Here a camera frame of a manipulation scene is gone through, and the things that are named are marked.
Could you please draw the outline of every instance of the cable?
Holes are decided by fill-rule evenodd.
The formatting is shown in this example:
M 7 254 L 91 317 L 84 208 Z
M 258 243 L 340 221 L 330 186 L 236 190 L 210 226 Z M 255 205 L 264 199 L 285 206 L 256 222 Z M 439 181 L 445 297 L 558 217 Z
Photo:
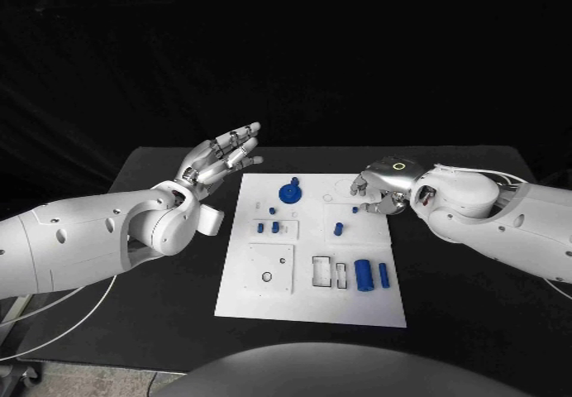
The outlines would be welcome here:
M 7 357 L 0 358 L 0 361 L 9 360 L 10 358 L 20 357 L 20 356 L 23 356 L 24 354 L 35 352 L 35 351 L 36 351 L 37 349 L 40 349 L 42 347 L 46 347 L 50 343 L 56 342 L 56 341 L 58 341 L 58 340 L 59 340 L 59 339 L 60 339 L 60 338 L 62 338 L 62 337 L 63 337 L 63 336 L 65 336 L 65 335 L 66 335 L 66 334 L 68 334 L 68 333 L 86 321 L 86 319 L 89 318 L 89 316 L 94 314 L 94 311 L 95 311 L 96 308 L 99 307 L 101 303 L 104 302 L 107 295 L 109 294 L 111 287 L 114 286 L 115 279 L 117 279 L 117 275 L 114 276 L 114 278 L 112 278 L 112 280 L 111 280 L 109 286 L 107 287 L 107 291 L 105 291 L 105 293 L 104 293 L 104 296 L 102 296 L 101 299 L 99 299 L 99 302 L 95 304 L 92 310 L 89 311 L 89 313 L 86 314 L 86 316 L 79 320 L 79 322 L 78 322 L 62 334 L 59 334 L 59 336 L 56 336 L 50 341 L 48 341 L 43 345 L 39 345 L 37 347 L 33 347 L 33 349 L 26 350 L 26 352 L 22 352 L 22 353 L 19 353 L 19 354 L 14 354 L 14 356 L 7 356 Z
M 153 375 L 151 381 L 148 382 L 147 397 L 151 395 L 151 386 L 153 386 L 153 382 L 156 381 L 157 374 L 158 374 L 158 372 L 156 372 L 156 374 Z
M 547 282 L 547 285 L 568 298 L 572 299 L 572 296 L 569 296 L 550 282 L 550 280 L 543 279 Z
M 517 180 L 522 183 L 526 183 L 526 180 L 523 178 L 519 178 L 514 175 L 507 174 L 506 172 L 500 172 L 500 171 L 490 171 L 490 170 L 475 170 L 473 168 L 458 168 L 458 167 L 449 167 L 448 165 L 441 165 L 441 164 L 435 164 L 435 167 L 442 169 L 442 170 L 452 170 L 452 171 L 465 171 L 465 172 L 483 172 L 484 174 L 496 174 L 500 176 L 507 176 L 509 178 L 513 178 L 514 180 Z
M 78 288 L 76 290 L 73 290 L 63 298 L 59 298 L 55 302 L 52 302 L 50 304 L 48 304 L 43 308 L 35 310 L 33 312 L 29 312 L 27 314 L 24 314 L 20 317 L 13 318 L 10 321 L 4 321 L 3 323 L 0 323 L 0 327 L 13 324 L 16 321 L 23 320 L 24 318 L 32 317 L 35 314 L 42 313 L 45 310 L 48 310 L 49 308 L 52 308 L 56 304 L 62 303 L 72 295 L 75 295 L 81 290 L 84 289 L 84 287 Z

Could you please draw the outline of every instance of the table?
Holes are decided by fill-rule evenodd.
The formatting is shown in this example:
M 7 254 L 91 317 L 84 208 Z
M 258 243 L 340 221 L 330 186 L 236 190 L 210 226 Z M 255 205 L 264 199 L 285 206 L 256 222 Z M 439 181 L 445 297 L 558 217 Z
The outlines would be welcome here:
M 148 189 L 171 179 L 189 150 L 137 149 L 111 192 Z M 261 147 L 255 154 L 265 163 L 246 172 L 357 174 L 373 160 L 398 154 L 415 158 L 425 168 L 439 162 L 533 180 L 519 152 L 507 146 Z M 26 360 L 186 372 L 254 347 L 347 342 L 416 353 L 534 395 L 572 391 L 572 301 L 542 279 L 435 237 L 411 209 L 389 217 L 406 329 L 215 317 L 239 185 L 235 174 L 205 200 L 226 213 L 218 237 L 197 233 L 177 256 L 121 275 L 92 317 Z M 79 321 L 108 283 L 88 286 L 39 314 L 20 351 Z

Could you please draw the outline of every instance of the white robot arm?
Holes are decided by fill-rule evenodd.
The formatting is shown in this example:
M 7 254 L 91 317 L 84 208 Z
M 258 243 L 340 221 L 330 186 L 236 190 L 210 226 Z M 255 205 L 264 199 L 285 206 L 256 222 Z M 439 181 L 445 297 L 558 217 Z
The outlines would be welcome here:
M 218 234 L 223 213 L 200 200 L 246 157 L 259 124 L 205 141 L 173 181 L 148 190 L 69 198 L 0 222 L 0 299 L 78 288 L 177 254 L 194 232 Z
M 483 174 L 498 175 L 497 183 Z M 425 172 L 411 160 L 385 157 L 357 176 L 350 193 L 382 190 L 370 213 L 396 214 L 406 201 L 429 229 L 494 260 L 549 280 L 572 283 L 572 192 L 497 171 L 435 165 Z

